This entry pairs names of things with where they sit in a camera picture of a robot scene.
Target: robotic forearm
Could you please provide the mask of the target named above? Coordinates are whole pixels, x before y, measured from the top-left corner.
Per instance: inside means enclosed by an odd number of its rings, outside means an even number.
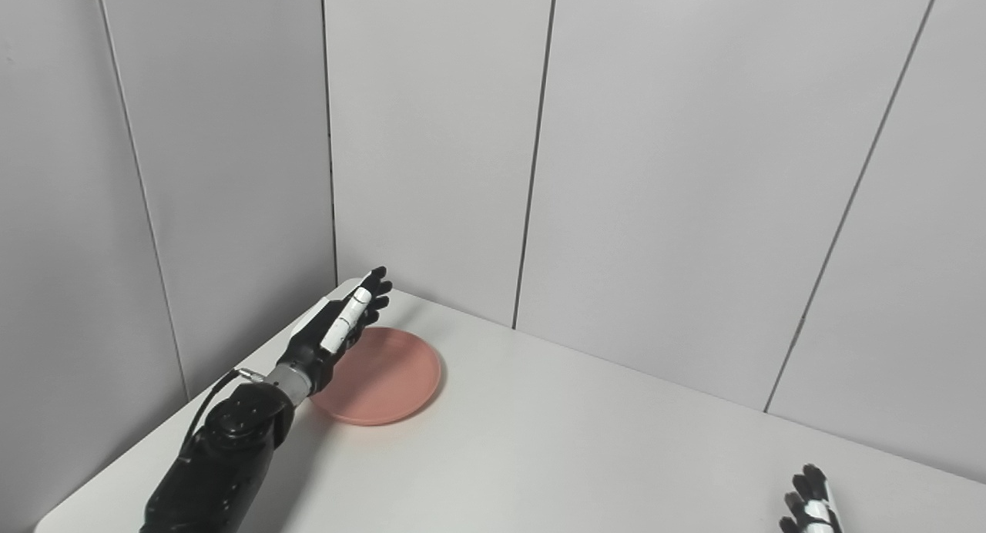
[[[236,387],[195,425],[213,387],[188,429],[179,456],[151,495],[141,533],[233,533],[247,514],[267,467],[291,428],[298,404],[328,385],[332,367],[363,329],[387,307],[387,270],[378,267],[342,300],[318,301],[291,332],[275,368],[263,377],[241,370],[250,383]]]

